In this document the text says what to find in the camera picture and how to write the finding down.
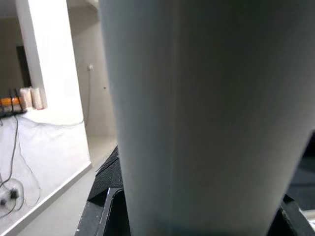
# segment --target white floor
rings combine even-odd
[[[116,146],[115,139],[88,137],[93,168],[43,211],[17,236],[73,236],[96,170]]]

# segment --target white pipe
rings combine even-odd
[[[314,2],[100,11],[133,235],[265,235],[315,123]]]

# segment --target white wall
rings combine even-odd
[[[16,46],[23,44],[17,18],[0,19],[0,96],[23,86]]]
[[[69,9],[69,19],[85,120],[88,117],[91,76],[91,105],[86,127],[87,135],[115,137],[116,129],[97,11],[91,6],[74,7]],[[89,64],[94,66],[91,72],[87,70]]]

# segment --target wall socket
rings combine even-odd
[[[93,64],[88,65],[88,70],[93,70],[93,68],[94,68]]]

